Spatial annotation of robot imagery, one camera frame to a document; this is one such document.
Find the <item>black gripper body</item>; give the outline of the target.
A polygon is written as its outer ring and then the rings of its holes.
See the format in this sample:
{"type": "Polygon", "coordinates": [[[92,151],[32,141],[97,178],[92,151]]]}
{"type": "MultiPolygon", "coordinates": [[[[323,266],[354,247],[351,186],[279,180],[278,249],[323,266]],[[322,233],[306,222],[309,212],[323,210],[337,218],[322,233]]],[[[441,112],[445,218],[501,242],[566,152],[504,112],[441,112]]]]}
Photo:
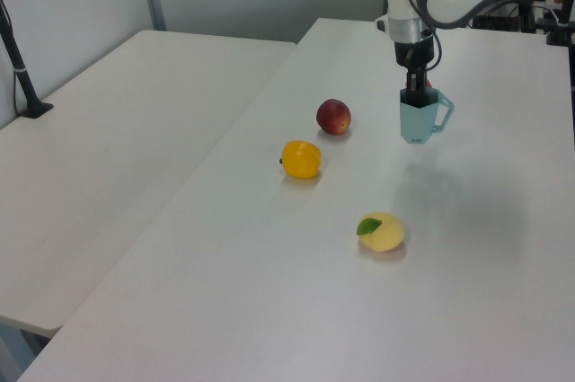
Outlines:
{"type": "Polygon", "coordinates": [[[428,64],[434,58],[434,39],[425,38],[415,43],[394,43],[396,63],[409,72],[428,71],[428,64]]]}

